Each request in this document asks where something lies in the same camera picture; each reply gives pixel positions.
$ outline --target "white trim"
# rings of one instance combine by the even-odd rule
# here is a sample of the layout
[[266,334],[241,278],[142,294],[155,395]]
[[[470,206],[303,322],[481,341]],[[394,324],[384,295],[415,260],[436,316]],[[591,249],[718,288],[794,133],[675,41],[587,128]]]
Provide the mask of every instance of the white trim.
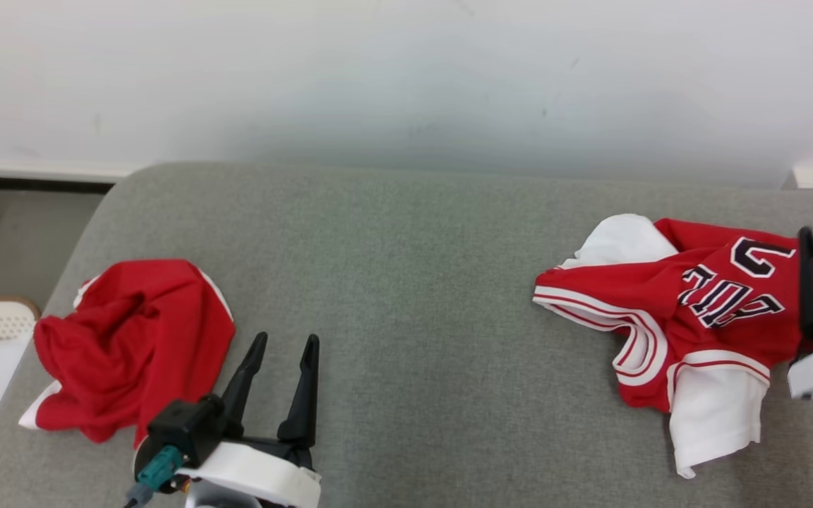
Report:
[[[698,365],[698,363],[713,363],[712,365]],[[771,385],[771,370],[758,360],[754,360],[745,356],[744,354],[736,353],[735,351],[726,351],[723,349],[706,349],[703,351],[692,351],[667,367],[667,402],[669,408],[673,411],[673,395],[675,393],[675,383],[677,382],[677,373],[682,372],[684,369],[700,369],[700,370],[720,370],[720,369],[736,369],[744,370],[746,373],[752,374],[756,380],[765,386]]]
[[[228,301],[225,300],[225,296],[222,293],[222,290],[220,290],[219,287],[215,285],[215,281],[213,281],[212,277],[209,277],[206,274],[206,272],[200,270],[200,268],[197,267],[196,265],[193,265],[193,266],[194,266],[195,269],[197,269],[197,271],[199,271],[201,276],[203,276],[203,279],[206,281],[206,284],[209,284],[209,286],[212,287],[212,292],[214,292],[215,295],[217,297],[219,297],[219,301],[222,302],[222,305],[225,308],[225,312],[228,313],[228,318],[230,318],[231,321],[234,321],[234,315],[231,314],[231,308],[228,306]],[[81,286],[80,289],[77,290],[77,296],[74,298],[74,308],[75,309],[77,309],[77,307],[80,305],[80,302],[83,301],[83,296],[87,293],[87,290],[90,289],[90,286],[92,286],[93,283],[95,283],[97,280],[99,280],[100,277],[102,277],[102,274],[98,274],[96,277],[93,277],[93,279],[87,280],[87,282],[85,282],[84,285]]]
[[98,274],[93,279],[87,280],[87,282],[83,283],[83,286],[77,290],[77,296],[74,297],[74,310],[77,310],[77,307],[80,305],[80,302],[83,301],[83,296],[86,295],[87,289],[90,289],[90,286],[93,285],[94,282],[100,279],[101,274]]
[[116,183],[152,163],[0,159],[0,178]]
[[[579,325],[596,330],[629,328],[626,345],[613,359],[613,369],[616,370],[620,383],[642,386],[654,380],[663,370],[668,354],[667,337],[658,322],[647,312],[619,308],[582,293],[549,286],[536,286],[532,301],[555,314],[578,322]],[[568,314],[569,309],[584,318]],[[624,356],[642,358],[642,361],[635,367],[630,367],[629,361],[622,361]]]
[[201,276],[203,276],[203,279],[206,279],[206,283],[209,284],[209,286],[212,287],[212,291],[215,292],[215,295],[217,297],[219,297],[219,301],[222,302],[222,305],[225,308],[225,312],[228,313],[228,318],[230,318],[231,321],[234,321],[234,315],[231,314],[231,308],[228,306],[228,302],[226,302],[225,296],[222,295],[222,290],[219,290],[219,287],[215,285],[215,282],[212,280],[212,277],[209,277],[206,274],[206,272],[200,270],[200,274],[201,274]]
[[27,411],[23,412],[23,415],[20,415],[17,424],[23,428],[29,428],[29,430],[40,430],[39,426],[36,425],[36,413],[40,410],[42,402],[49,398],[49,395],[55,395],[58,392],[61,392],[61,382],[54,380],[46,389],[42,390],[42,393],[36,398],[36,401],[33,401],[30,407],[27,408]]
[[796,254],[796,250],[794,248],[790,248],[790,252],[788,252],[788,254],[784,254],[778,250],[770,250],[770,248],[760,248],[760,247],[749,248],[749,250],[745,251],[746,258],[749,258],[749,260],[754,261],[754,264],[760,267],[764,266],[771,267],[771,271],[767,272],[766,274],[756,274],[754,273],[754,271],[747,269],[747,267],[743,267],[742,265],[740,265],[739,261],[736,261],[736,250],[738,250],[739,244],[741,244],[743,241],[757,242],[756,240],[752,240],[752,238],[748,237],[739,238],[739,240],[736,241],[735,244],[733,244],[733,247],[730,248],[730,263],[732,263],[733,266],[735,266],[737,269],[742,270],[745,274],[748,274],[749,276],[754,277],[755,279],[770,279],[770,276],[772,276],[772,274],[775,271],[777,271],[777,266],[775,266],[770,261],[765,260],[764,258],[754,257],[752,251],[761,252],[763,254],[771,254],[773,256],[780,256],[782,258],[787,258],[787,260],[788,258],[792,258],[793,256],[795,256]]

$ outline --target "baseboard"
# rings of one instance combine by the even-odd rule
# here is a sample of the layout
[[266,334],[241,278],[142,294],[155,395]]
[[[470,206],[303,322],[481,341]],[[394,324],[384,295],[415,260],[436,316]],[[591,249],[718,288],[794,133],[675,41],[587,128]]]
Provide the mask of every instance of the baseboard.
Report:
[[0,191],[43,191],[49,193],[105,194],[115,183],[68,182],[65,180],[37,180],[35,178],[0,177]]
[[0,178],[116,183],[149,164],[0,159]]

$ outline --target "jersey number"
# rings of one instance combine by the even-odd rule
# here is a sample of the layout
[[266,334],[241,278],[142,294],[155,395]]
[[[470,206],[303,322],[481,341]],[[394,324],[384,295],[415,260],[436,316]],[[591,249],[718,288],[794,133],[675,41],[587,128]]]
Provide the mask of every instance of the jersey number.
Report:
[[[743,237],[730,250],[730,262],[750,277],[767,279],[776,270],[767,260],[768,256],[791,258],[795,252],[794,248],[782,248]],[[760,295],[745,305],[740,305],[752,292],[752,287],[732,280],[717,279],[717,274],[704,265],[687,270],[683,274],[683,281],[692,283],[692,286],[680,293],[678,303],[692,309],[705,328],[719,328],[736,319],[776,314],[784,309],[772,295]],[[696,292],[701,296],[693,301],[696,299]]]

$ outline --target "gray cushion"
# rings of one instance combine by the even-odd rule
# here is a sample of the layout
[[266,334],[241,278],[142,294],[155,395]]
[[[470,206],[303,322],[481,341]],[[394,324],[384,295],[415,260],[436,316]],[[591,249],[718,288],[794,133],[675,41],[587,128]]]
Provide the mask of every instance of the gray cushion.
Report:
[[[46,312],[66,314],[116,261],[193,261],[238,325],[219,389],[270,334],[245,419],[261,436],[287,414],[318,334],[325,506],[813,506],[813,402],[788,398],[784,367],[761,444],[684,480],[668,417],[617,395],[619,341],[530,301],[539,272],[621,212],[794,235],[813,225],[813,193],[162,165],[106,196]],[[122,505],[130,428],[93,444],[18,427],[49,381],[28,350],[0,405],[0,507]]]

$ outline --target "red jersey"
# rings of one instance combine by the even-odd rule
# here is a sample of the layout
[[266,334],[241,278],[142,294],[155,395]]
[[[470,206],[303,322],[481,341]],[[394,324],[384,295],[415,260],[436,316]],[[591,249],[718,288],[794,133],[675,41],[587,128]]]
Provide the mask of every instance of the red jersey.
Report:
[[[694,465],[713,454],[704,448],[735,448],[727,454],[758,440],[770,367],[793,359],[801,339],[796,248],[794,238],[761,231],[618,215],[601,222],[577,258],[540,274],[533,300],[578,324],[627,335],[613,361],[620,396],[674,413],[677,465]],[[730,413],[730,401],[733,414],[705,430],[696,413]],[[677,418],[681,404],[687,414]],[[692,421],[673,433],[674,418]],[[711,440],[732,427],[748,436]],[[696,461],[680,460],[677,434],[697,441],[687,443],[698,448],[689,453]]]

